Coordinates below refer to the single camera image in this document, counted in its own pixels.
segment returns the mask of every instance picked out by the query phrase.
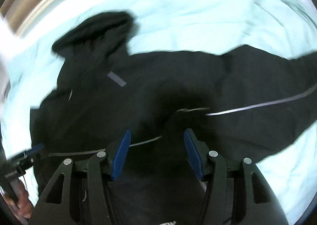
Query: jacket hood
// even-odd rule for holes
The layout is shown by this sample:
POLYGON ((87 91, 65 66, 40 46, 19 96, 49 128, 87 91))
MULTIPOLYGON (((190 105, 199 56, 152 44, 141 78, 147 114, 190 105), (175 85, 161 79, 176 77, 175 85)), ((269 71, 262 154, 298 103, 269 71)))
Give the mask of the jacket hood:
POLYGON ((66 58, 68 55, 64 54, 65 48, 86 48, 87 44, 89 51, 96 51, 100 47, 111 51, 126 39, 132 22, 132 17, 126 12, 100 13, 67 32, 52 45, 52 50, 66 58))

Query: light blue bed sheet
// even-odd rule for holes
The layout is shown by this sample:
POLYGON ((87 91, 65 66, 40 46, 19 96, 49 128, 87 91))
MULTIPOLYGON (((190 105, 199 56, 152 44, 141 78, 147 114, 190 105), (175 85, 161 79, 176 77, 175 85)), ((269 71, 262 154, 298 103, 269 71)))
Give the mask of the light blue bed sheet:
MULTIPOLYGON (((317 50, 316 13, 298 0, 106 0, 52 30, 9 64, 12 88, 1 121, 7 157, 31 146, 30 107, 38 107, 56 87, 64 59, 52 53, 53 42, 97 13, 121 10, 128 10, 137 25, 128 43, 130 54, 155 50, 223 54, 248 44, 290 59, 317 50)), ((316 149, 314 123, 288 149, 258 163, 290 224, 316 193, 316 149)), ((26 179, 30 199, 36 203, 32 170, 26 179)))

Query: blue gripper pad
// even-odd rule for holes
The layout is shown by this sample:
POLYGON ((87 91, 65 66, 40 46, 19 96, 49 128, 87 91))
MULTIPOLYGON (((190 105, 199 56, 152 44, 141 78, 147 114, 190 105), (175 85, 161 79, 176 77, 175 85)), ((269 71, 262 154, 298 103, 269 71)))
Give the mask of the blue gripper pad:
POLYGON ((199 180, 203 180, 203 172, 202 172, 202 160, 198 154, 198 151, 192 141, 188 130, 184 132, 184 144, 189 157, 189 164, 194 171, 195 176, 199 180))
POLYGON ((118 147, 116 155, 113 158, 113 162, 112 162, 113 166, 112 166, 112 173, 111 173, 112 181, 115 181, 121 175, 121 172, 123 170, 123 165, 126 160, 126 155, 130 147, 130 143, 131 143, 131 131, 128 129, 118 147))

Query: wrinkled sheet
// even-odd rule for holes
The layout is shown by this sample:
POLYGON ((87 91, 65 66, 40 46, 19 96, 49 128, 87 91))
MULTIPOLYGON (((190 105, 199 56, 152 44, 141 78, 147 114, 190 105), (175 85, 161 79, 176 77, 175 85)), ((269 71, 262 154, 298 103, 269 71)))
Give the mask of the wrinkled sheet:
MULTIPOLYGON (((129 53, 193 50, 223 54, 248 44, 284 58, 317 50, 316 11, 300 0, 104 0, 77 13, 66 0, 28 35, 45 34, 45 22, 62 24, 46 33, 8 65, 12 89, 1 121, 7 157, 31 147, 30 107, 36 108, 56 87, 64 59, 51 51, 53 42, 88 17, 103 11, 128 10, 135 17, 129 53), (76 17, 65 19, 69 12, 76 17)), ((302 215, 317 190, 317 133, 312 124, 297 141, 257 164, 278 197, 290 224, 302 215)), ((37 184, 27 171, 30 199, 37 184)))

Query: human hand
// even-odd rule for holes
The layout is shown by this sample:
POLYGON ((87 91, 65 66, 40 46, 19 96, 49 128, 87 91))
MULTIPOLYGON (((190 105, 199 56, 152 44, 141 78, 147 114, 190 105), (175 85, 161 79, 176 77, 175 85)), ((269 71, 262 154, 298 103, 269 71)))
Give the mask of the human hand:
POLYGON ((29 193, 25 190, 24 184, 19 180, 19 201, 17 204, 9 197, 8 194, 3 196, 5 202, 18 220, 21 221, 21 217, 29 219, 34 209, 33 204, 29 200, 29 193))

